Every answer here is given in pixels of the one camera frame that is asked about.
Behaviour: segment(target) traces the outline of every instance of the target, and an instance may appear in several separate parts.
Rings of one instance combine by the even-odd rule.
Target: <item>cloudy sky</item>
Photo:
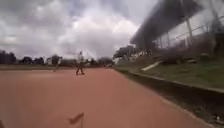
[[[0,0],[0,49],[17,57],[111,56],[157,0]]]

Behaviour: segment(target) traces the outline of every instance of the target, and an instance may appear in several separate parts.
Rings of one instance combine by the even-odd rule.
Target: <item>light pole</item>
[[[167,32],[166,35],[167,35],[168,48],[170,48],[170,35],[169,35],[169,32]]]
[[[161,36],[159,37],[159,43],[160,43],[161,49],[163,49],[163,41],[162,41],[162,37]]]
[[[188,28],[188,31],[189,31],[189,42],[190,42],[190,44],[192,44],[193,34],[192,34],[191,24],[190,24],[190,21],[189,21],[187,10],[186,10],[186,7],[184,5],[184,0],[180,0],[180,3],[181,3],[181,8],[182,8],[183,13],[184,13],[184,20],[187,23],[187,28]]]

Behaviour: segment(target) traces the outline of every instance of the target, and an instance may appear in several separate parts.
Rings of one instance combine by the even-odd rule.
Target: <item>dark pants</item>
[[[56,71],[58,70],[58,68],[59,68],[59,64],[57,64],[57,65],[55,66],[55,68],[54,68],[54,72],[56,72]]]
[[[78,64],[78,68],[77,68],[77,71],[76,71],[76,75],[79,74],[79,70],[81,71],[82,75],[84,75],[84,72],[83,72],[83,63]]]

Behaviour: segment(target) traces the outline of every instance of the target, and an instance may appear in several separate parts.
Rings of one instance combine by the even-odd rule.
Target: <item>roof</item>
[[[202,9],[194,0],[183,0],[183,3],[188,17],[192,17]],[[160,0],[131,39],[131,44],[137,44],[141,39],[151,42],[181,24],[184,19],[181,0]]]

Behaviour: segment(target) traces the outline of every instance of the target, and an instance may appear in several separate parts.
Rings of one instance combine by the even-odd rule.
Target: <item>pole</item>
[[[145,41],[146,39],[145,39],[145,36],[143,36],[143,43],[144,43],[144,47],[145,47],[145,52],[147,53],[147,42]]]
[[[180,0],[180,3],[181,3],[181,7],[182,7],[182,10],[183,10],[183,13],[184,13],[184,20],[187,23],[187,28],[188,28],[188,31],[189,31],[189,42],[190,42],[190,44],[192,44],[193,34],[192,34],[192,29],[191,29],[191,24],[190,24],[190,21],[189,21],[189,17],[188,17],[188,14],[187,14],[187,11],[186,11],[186,8],[185,8],[185,5],[184,5],[184,0]]]
[[[84,117],[82,117],[82,120],[81,120],[81,128],[83,128],[83,121],[84,121]]]
[[[210,11],[213,15],[213,19],[214,19],[214,27],[215,27],[215,30],[218,29],[221,25],[220,21],[219,21],[219,16],[218,16],[218,13],[216,12],[215,8],[214,8],[214,4],[212,2],[212,0],[209,0],[209,8],[210,8]]]
[[[162,42],[162,38],[159,37],[159,42],[160,42],[160,45],[161,45],[161,49],[163,48],[163,42]]]
[[[167,44],[168,44],[168,48],[170,47],[170,35],[169,32],[166,33],[167,35]]]

